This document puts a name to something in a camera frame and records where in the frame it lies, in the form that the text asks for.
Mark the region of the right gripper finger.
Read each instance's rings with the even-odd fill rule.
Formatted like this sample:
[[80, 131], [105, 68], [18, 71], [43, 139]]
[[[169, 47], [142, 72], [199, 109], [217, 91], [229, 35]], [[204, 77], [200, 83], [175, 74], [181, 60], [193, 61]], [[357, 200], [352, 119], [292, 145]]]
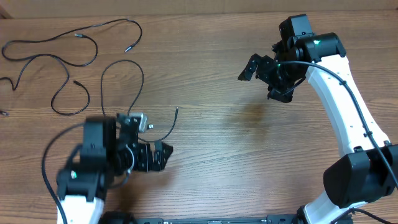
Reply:
[[261, 56], [258, 54], [253, 54], [244, 70], [239, 74], [238, 80], [240, 81], [250, 81], [254, 72], [257, 70], [259, 63], [261, 62]]
[[280, 93], [276, 89], [272, 89], [267, 94], [268, 99], [276, 100], [282, 103], [290, 103], [293, 99], [293, 92], [290, 91], [288, 93]]

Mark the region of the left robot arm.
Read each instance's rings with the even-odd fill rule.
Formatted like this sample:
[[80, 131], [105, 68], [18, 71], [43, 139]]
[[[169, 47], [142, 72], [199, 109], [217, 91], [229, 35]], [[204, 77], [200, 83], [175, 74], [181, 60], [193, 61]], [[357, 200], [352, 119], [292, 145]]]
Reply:
[[90, 117], [83, 124], [83, 142], [57, 174], [58, 223], [136, 223], [128, 212], [105, 212], [116, 177], [133, 171], [160, 172], [174, 149], [161, 140], [152, 150], [139, 139], [149, 129], [143, 113]]

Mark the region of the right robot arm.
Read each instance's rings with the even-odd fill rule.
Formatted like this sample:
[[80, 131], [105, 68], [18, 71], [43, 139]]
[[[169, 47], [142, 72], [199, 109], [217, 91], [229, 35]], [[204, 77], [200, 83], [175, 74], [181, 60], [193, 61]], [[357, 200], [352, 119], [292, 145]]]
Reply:
[[288, 17], [279, 32], [274, 57], [252, 55], [239, 79], [263, 81], [268, 97], [283, 103], [308, 81], [330, 119], [340, 158], [324, 172], [324, 190], [316, 200], [295, 214], [268, 215], [266, 223], [351, 223], [364, 205], [397, 188], [397, 146], [370, 114], [335, 33], [314, 33], [305, 14]]

